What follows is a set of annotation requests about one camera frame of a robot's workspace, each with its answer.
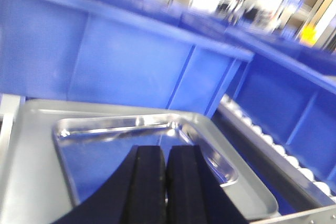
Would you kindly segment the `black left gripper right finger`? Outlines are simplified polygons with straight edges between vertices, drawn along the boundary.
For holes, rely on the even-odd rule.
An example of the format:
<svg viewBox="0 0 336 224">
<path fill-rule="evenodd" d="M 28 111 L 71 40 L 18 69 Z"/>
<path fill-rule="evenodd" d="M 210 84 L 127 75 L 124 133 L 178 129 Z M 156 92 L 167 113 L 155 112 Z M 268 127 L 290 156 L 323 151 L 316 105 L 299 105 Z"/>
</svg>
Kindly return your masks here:
<svg viewBox="0 0 336 224">
<path fill-rule="evenodd" d="M 166 169 L 167 223 L 248 223 L 196 146 L 173 146 Z"/>
</svg>

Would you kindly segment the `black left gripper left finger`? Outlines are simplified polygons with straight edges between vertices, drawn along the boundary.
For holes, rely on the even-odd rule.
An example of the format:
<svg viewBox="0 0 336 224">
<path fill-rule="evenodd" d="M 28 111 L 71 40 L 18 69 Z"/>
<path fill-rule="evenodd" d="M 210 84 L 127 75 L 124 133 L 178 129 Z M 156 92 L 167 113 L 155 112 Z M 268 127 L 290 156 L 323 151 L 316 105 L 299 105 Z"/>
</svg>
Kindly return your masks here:
<svg viewBox="0 0 336 224">
<path fill-rule="evenodd" d="M 116 171 L 56 223 L 165 223 L 165 163 L 159 146 L 133 146 Z"/>
</svg>

